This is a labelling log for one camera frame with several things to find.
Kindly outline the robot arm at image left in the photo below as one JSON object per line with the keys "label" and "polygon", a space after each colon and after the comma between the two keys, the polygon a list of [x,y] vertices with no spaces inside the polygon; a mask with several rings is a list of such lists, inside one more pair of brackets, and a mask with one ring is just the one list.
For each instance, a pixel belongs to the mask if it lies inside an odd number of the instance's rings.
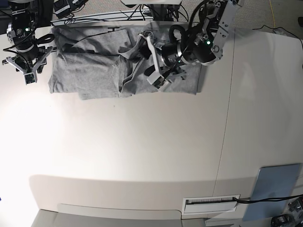
{"label": "robot arm at image left", "polygon": [[54,40],[53,34],[46,34],[36,38],[37,28],[47,22],[45,8],[42,0],[26,0],[21,3],[8,1],[12,10],[12,21],[8,24],[7,38],[11,46],[3,49],[13,53],[7,57],[2,65],[9,64],[20,72],[26,84],[36,83],[37,74],[41,74],[47,64],[47,57],[57,48],[44,46]]}

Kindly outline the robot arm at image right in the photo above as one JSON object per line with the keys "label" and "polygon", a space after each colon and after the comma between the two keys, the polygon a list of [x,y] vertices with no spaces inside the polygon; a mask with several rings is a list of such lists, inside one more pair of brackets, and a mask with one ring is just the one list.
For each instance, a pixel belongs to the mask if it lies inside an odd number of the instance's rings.
{"label": "robot arm at image right", "polygon": [[145,40],[153,65],[145,70],[149,84],[165,90],[176,78],[186,78],[183,65],[200,63],[209,66],[223,57],[223,47],[242,0],[204,0],[193,10],[187,29],[169,28],[169,41],[157,41],[151,31],[140,36]]}

